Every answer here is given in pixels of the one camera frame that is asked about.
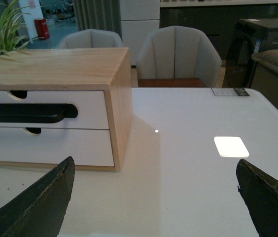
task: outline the drawer handle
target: drawer handle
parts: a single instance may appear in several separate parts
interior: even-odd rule
[[[77,115],[73,104],[0,104],[0,122],[56,123]]]

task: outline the gray curtain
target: gray curtain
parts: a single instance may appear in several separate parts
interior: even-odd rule
[[[78,30],[114,31],[121,36],[119,0],[73,0]]]

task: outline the white table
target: white table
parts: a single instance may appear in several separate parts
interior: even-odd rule
[[[278,111],[247,91],[134,88],[122,171],[76,172],[59,236],[257,237],[238,193],[239,158],[220,157],[213,141],[241,137],[247,160],[278,179]],[[0,167],[0,207],[45,173]]]

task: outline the white drawer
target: white drawer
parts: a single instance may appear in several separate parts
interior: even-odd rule
[[[0,91],[0,103],[66,103],[78,110],[76,118],[57,123],[0,123],[0,127],[108,129],[103,91],[28,91],[25,99]]]
[[[114,166],[108,130],[43,128],[32,135],[23,128],[0,127],[0,161]]]

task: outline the wooden drawer unit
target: wooden drawer unit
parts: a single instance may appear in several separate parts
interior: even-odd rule
[[[133,113],[130,68],[127,48],[1,55],[0,165],[72,156],[77,168],[119,171]]]

